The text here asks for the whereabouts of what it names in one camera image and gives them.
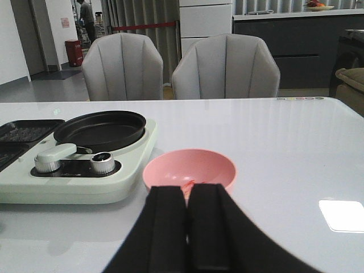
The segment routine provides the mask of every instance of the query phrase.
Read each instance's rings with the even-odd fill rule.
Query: dark cabinet
[[[364,14],[235,20],[233,33],[262,38],[281,72],[281,89],[329,88],[338,40],[364,28]]]

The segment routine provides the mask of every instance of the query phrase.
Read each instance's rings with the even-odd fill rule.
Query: pink bowl
[[[231,193],[236,175],[234,163],[226,156],[209,150],[184,149],[150,161],[143,171],[143,180],[148,190],[152,186],[183,187],[194,180],[196,184],[220,183]]]

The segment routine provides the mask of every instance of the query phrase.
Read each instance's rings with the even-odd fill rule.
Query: black grill tray
[[[25,154],[64,121],[35,119],[8,122],[0,127],[0,172]]]

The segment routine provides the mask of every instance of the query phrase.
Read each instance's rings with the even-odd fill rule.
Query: grey chair
[[[82,72],[91,101],[163,98],[162,57],[145,35],[118,33],[95,40]]]
[[[193,44],[172,75],[178,100],[276,97],[280,72],[258,37],[223,34]]]

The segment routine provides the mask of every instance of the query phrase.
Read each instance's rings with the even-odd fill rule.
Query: person
[[[77,3],[81,5],[80,19],[83,19],[87,35],[91,43],[93,43],[96,37],[95,37],[95,27],[93,25],[93,14],[91,5],[86,3],[85,0],[77,0]]]

